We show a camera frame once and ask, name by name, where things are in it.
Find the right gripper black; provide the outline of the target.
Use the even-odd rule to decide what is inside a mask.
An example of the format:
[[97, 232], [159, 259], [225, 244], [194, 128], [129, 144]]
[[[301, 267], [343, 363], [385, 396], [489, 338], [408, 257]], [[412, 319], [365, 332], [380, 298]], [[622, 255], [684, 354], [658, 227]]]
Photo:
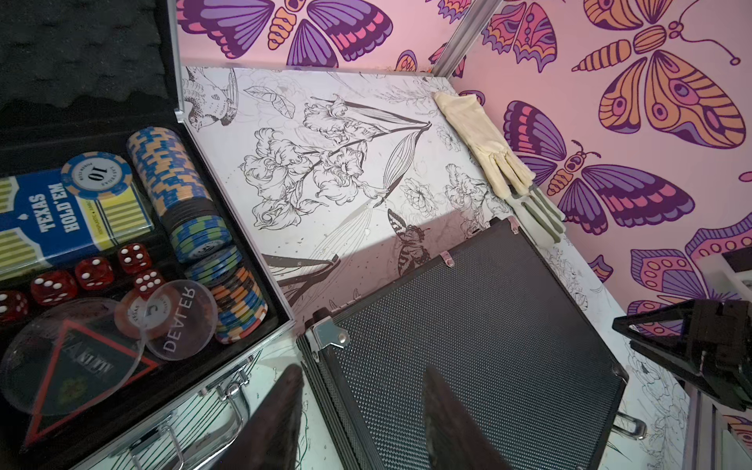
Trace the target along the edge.
[[612, 329], [630, 347], [721, 405], [751, 409], [751, 304], [638, 301]]

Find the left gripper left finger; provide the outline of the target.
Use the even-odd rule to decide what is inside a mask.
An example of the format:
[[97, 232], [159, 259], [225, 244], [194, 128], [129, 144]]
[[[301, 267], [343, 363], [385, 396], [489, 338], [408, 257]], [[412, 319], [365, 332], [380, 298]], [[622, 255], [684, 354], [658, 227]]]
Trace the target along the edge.
[[301, 366], [288, 365], [213, 469], [294, 469], [304, 384]]

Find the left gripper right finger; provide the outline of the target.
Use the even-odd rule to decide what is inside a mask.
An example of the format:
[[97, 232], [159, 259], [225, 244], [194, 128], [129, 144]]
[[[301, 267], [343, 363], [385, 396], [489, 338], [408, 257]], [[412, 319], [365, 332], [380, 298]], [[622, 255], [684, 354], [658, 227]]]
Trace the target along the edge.
[[423, 375], [423, 403], [431, 469], [511, 468], [434, 366]]

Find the medium black poker case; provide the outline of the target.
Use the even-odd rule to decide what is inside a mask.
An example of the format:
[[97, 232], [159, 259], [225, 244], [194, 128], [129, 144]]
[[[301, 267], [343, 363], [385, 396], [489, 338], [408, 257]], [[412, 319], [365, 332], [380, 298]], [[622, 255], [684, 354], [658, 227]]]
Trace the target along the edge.
[[595, 469], [620, 411], [624, 367], [516, 219], [338, 311], [298, 339], [344, 468], [426, 469], [424, 372], [434, 367], [515, 469]]

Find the small silver poker case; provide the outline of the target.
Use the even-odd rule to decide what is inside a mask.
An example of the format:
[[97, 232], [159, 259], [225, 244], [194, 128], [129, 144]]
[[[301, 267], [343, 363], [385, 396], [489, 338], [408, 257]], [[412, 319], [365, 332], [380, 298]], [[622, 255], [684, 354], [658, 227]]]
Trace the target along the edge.
[[[3, 468], [208, 469], [250, 417], [240, 382], [290, 318], [197, 146], [197, 113], [239, 97], [234, 70], [180, 66], [168, 1], [2, 3]], [[270, 310], [168, 362], [117, 328], [118, 252], [180, 278], [170, 231], [210, 212]]]

